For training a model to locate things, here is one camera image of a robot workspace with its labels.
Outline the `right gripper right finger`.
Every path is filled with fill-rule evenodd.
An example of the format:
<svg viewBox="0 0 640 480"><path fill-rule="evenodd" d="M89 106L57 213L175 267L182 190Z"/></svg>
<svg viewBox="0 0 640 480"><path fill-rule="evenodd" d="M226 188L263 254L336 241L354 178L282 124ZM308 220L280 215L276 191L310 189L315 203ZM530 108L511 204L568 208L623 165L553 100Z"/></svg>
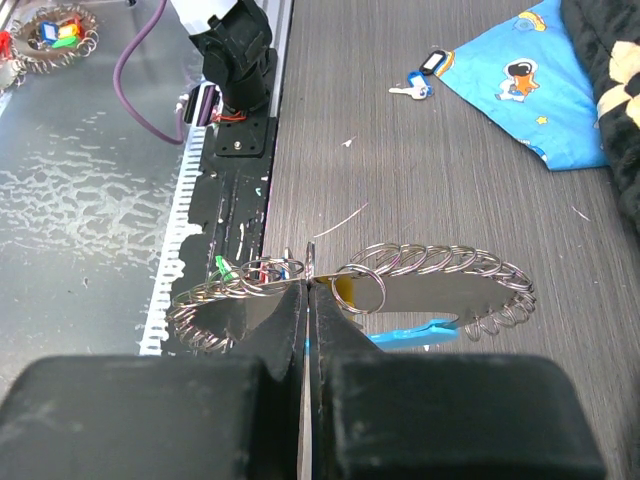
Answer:
<svg viewBox="0 0 640 480"><path fill-rule="evenodd" d="M515 354L386 353L309 288L315 479L601 479L566 373Z"/></svg>

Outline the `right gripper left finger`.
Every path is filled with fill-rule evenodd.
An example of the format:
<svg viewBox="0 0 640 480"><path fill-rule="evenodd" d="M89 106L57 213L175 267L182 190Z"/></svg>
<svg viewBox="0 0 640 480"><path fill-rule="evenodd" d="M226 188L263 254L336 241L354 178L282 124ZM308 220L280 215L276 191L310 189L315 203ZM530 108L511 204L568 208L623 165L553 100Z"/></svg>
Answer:
<svg viewBox="0 0 640 480"><path fill-rule="evenodd" d="M221 356L50 356L1 405L5 479L294 479L306 286Z"/></svg>

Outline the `red tagged key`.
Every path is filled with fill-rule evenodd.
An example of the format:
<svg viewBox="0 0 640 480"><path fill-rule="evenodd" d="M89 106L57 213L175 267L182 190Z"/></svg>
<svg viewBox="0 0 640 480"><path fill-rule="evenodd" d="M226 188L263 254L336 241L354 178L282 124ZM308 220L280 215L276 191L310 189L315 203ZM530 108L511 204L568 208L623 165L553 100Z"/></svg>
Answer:
<svg viewBox="0 0 640 480"><path fill-rule="evenodd" d="M258 279L260 283L270 282L269 263L261 262L259 266Z"/></svg>

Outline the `green tagged key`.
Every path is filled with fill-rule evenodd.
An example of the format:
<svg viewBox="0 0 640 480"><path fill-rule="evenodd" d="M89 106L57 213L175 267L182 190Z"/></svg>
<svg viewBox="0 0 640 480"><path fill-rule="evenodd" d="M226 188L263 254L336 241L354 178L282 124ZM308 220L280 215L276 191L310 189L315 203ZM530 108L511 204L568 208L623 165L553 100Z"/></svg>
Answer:
<svg viewBox="0 0 640 480"><path fill-rule="evenodd" d="M233 266L224 256L216 255L214 260L221 282L230 282L237 278L236 267Z"/></svg>

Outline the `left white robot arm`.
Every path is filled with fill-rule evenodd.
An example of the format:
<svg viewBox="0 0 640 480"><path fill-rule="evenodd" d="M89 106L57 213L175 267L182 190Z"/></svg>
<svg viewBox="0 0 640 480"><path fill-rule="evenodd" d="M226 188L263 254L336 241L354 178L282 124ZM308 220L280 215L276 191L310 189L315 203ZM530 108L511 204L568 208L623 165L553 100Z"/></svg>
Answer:
<svg viewBox="0 0 640 480"><path fill-rule="evenodd" d="M206 84L190 94L184 121L198 127L267 115L273 34L254 1L174 1L172 6L203 57Z"/></svg>

